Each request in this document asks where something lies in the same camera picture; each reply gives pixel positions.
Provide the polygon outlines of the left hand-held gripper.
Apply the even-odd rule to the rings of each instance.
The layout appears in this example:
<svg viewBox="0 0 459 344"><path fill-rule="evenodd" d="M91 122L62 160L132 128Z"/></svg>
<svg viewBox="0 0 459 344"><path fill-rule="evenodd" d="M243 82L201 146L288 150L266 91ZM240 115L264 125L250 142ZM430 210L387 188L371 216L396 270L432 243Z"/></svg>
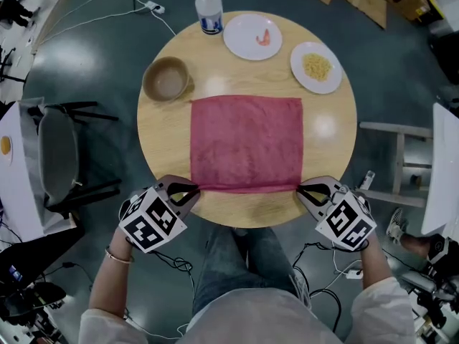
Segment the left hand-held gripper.
<svg viewBox="0 0 459 344"><path fill-rule="evenodd" d="M189 179L162 176L159 182L134 192L121 204L118 226L131 244L150 253L187 229L181 218L199 198L198 185Z"/></svg>

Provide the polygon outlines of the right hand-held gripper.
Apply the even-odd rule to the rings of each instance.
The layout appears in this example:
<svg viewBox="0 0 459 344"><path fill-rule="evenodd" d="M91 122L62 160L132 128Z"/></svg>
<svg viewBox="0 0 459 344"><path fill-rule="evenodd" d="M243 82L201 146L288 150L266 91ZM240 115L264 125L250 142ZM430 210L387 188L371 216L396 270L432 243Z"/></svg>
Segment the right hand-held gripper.
<svg viewBox="0 0 459 344"><path fill-rule="evenodd" d="M302 182L296 196L311 216L320 220L316 231L342 249L356 251L377 227L365 200L347 186L341 187L332 176Z"/></svg>

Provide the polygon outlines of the red cloth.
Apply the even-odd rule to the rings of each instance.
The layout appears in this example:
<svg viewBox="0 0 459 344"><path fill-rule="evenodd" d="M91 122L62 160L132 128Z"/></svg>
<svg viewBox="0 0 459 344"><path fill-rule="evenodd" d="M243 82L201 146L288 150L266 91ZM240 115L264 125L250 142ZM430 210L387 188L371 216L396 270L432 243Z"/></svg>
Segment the red cloth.
<svg viewBox="0 0 459 344"><path fill-rule="evenodd" d="M190 173L200 189L290 191L302 169L301 99L220 95L191 104Z"/></svg>

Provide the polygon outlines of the person's left forearm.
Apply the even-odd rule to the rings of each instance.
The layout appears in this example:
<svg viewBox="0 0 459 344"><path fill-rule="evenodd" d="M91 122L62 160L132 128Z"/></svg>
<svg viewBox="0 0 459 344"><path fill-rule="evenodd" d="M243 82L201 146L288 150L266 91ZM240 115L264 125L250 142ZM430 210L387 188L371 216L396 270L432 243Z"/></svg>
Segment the person's left forearm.
<svg viewBox="0 0 459 344"><path fill-rule="evenodd" d="M90 294L89 309L124 317L128 290L128 272L133 263L133 247L118 227L105 250L103 262Z"/></svg>

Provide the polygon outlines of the person's right forearm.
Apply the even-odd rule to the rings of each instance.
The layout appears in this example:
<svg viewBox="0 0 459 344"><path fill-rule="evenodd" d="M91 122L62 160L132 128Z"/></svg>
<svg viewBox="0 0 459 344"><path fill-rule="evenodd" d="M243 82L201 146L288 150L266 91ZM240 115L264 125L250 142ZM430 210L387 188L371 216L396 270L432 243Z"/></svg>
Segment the person's right forearm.
<svg viewBox="0 0 459 344"><path fill-rule="evenodd" d="M392 277L392 270L374 231L368 236L367 241L366 249L361 251L364 289Z"/></svg>

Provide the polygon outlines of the person's blue jeans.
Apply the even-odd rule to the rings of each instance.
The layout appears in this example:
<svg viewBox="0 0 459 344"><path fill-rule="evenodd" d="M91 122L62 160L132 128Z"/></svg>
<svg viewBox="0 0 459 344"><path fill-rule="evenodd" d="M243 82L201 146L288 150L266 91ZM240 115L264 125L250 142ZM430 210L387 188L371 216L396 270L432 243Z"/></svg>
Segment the person's blue jeans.
<svg viewBox="0 0 459 344"><path fill-rule="evenodd" d="M236 230L218 225L207 242L192 313L238 289L275 288L295 296L295 273L270 227Z"/></svg>

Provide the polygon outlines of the white round plate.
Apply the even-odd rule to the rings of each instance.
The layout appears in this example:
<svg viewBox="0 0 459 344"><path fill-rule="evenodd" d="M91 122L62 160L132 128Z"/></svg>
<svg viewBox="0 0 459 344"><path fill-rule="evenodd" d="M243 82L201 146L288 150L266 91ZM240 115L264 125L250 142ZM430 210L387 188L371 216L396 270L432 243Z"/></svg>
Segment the white round plate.
<svg viewBox="0 0 459 344"><path fill-rule="evenodd" d="M255 38L270 31L270 45L260 46ZM283 44L283 36L271 19L260 14L240 14L231 19L223 31L223 40L231 53L251 61L262 61L276 55Z"/></svg>
<svg viewBox="0 0 459 344"><path fill-rule="evenodd" d="M305 74L302 58L303 55L309 53L319 54L332 64L333 69L330 71L326 81L318 82ZM290 68L293 76L304 88L321 95L336 91L343 77L342 67L336 55L326 45L317 42L302 42L298 44L291 52Z"/></svg>

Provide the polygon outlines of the brown bowl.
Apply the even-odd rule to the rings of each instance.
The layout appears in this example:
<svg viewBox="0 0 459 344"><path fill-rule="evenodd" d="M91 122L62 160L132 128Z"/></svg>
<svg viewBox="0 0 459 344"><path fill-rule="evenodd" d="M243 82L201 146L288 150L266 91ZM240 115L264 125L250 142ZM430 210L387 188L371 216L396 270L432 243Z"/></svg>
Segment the brown bowl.
<svg viewBox="0 0 459 344"><path fill-rule="evenodd" d="M145 95L156 102L177 99L186 90L190 80L189 69L177 57L155 59L146 69L142 79Z"/></svg>

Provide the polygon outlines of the white folding table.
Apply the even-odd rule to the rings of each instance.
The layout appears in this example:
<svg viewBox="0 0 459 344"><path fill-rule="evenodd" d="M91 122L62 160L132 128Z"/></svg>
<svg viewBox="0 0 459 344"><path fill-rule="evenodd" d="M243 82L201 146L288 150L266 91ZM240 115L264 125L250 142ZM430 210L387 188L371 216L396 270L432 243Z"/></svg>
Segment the white folding table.
<svg viewBox="0 0 459 344"><path fill-rule="evenodd" d="M421 233L428 235L440 230L444 237L459 242L459 118L442 105L433 105L433 128L420 128L391 123L359 123L361 129L376 130L397 135L394 180L391 193L364 190L366 197L394 204L413 206L425 210ZM405 138L431 140L432 163L407 163L404 161ZM431 170L427 197L400 195L404 168Z"/></svg>

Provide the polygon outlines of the yellow noodles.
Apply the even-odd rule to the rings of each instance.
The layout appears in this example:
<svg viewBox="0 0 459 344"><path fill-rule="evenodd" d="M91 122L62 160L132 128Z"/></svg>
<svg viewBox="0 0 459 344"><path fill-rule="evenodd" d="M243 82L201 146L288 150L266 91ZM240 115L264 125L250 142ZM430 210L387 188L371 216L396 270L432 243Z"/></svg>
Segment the yellow noodles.
<svg viewBox="0 0 459 344"><path fill-rule="evenodd" d="M318 82L326 81L333 69L332 64L325 57L316 53L303 55L302 63L305 74Z"/></svg>

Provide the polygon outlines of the round wooden table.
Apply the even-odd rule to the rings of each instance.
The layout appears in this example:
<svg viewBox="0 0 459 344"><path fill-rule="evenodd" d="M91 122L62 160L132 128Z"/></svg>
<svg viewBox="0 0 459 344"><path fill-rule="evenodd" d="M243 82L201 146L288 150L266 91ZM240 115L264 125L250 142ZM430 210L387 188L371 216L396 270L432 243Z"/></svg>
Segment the round wooden table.
<svg viewBox="0 0 459 344"><path fill-rule="evenodd" d="M233 55L222 35L209 36L194 23L169 40L159 57L176 57L189 69L191 82L178 99L156 102L141 92L137 126L143 155L155 177L190 176L191 102L216 95L298 97L303 103L303 179L340 178L356 140L356 103L347 77L327 95L307 91L294 78L290 53L316 36L295 22L272 15L283 44L272 58L249 61Z"/></svg>

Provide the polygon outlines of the grey chair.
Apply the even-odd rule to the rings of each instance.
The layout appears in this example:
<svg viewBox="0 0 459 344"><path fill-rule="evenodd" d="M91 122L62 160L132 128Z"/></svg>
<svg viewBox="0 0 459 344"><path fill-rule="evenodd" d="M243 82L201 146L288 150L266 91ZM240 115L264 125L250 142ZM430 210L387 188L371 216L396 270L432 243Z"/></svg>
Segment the grey chair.
<svg viewBox="0 0 459 344"><path fill-rule="evenodd" d="M81 117L118 120L115 116L85 111L96 106L96 101L79 101L35 105L27 110L37 126L39 179L44 207L50 212L64 214L120 193L119 178L88 187L78 183L80 154L75 124L86 124Z"/></svg>

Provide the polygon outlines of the person's white shirt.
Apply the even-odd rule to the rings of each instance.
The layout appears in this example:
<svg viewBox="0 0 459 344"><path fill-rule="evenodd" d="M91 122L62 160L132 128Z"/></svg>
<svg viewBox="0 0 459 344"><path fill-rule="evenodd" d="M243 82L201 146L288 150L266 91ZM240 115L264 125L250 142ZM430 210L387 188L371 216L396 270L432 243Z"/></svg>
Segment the person's white shirt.
<svg viewBox="0 0 459 344"><path fill-rule="evenodd" d="M407 292L393 278L361 292L340 340L297 297L274 288L240 289L200 310L175 344L415 344Z"/></svg>

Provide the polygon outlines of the table with white tablecloth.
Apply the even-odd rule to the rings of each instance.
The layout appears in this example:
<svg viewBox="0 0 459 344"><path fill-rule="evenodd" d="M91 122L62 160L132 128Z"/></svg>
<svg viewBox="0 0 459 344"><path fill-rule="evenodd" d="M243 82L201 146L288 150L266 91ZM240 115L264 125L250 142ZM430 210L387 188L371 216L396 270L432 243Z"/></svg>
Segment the table with white tablecloth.
<svg viewBox="0 0 459 344"><path fill-rule="evenodd" d="M0 160L0 204L4 220L23 242L76 227L70 212L50 212L44 207L44 190L39 179L37 126L27 110L46 105L44 98L13 102L0 118L0 138L13 143L13 161Z"/></svg>

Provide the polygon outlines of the small white plate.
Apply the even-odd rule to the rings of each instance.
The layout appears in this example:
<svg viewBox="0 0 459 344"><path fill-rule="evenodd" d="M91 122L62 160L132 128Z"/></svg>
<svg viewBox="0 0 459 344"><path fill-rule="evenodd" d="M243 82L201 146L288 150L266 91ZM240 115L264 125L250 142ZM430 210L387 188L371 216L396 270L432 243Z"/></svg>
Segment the small white plate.
<svg viewBox="0 0 459 344"><path fill-rule="evenodd" d="M0 160L2 162L4 162L7 166L10 166L12 164L12 161L13 161L13 143L12 143L12 139L11 139L11 153L8 154L7 156L4 156L0 151Z"/></svg>

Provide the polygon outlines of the clear plastic water bottle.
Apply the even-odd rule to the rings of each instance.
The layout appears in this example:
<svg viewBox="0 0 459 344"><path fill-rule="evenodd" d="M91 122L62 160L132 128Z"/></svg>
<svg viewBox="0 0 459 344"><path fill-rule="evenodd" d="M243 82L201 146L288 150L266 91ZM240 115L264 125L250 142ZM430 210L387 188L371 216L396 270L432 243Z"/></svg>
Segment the clear plastic water bottle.
<svg viewBox="0 0 459 344"><path fill-rule="evenodd" d="M195 7L205 34L218 35L223 31L222 0L195 0Z"/></svg>

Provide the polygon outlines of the black bin with yellow lid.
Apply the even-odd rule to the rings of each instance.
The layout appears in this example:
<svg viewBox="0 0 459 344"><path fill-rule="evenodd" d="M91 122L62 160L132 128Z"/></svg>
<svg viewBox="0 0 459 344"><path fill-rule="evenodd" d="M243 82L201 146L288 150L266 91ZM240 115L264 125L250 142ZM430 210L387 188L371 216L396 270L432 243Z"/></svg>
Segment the black bin with yellow lid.
<svg viewBox="0 0 459 344"><path fill-rule="evenodd" d="M426 24L431 24L432 22L443 20L445 18L445 14L440 8L437 0L427 0L427 2L429 5L429 11L423 15L423 22Z"/></svg>

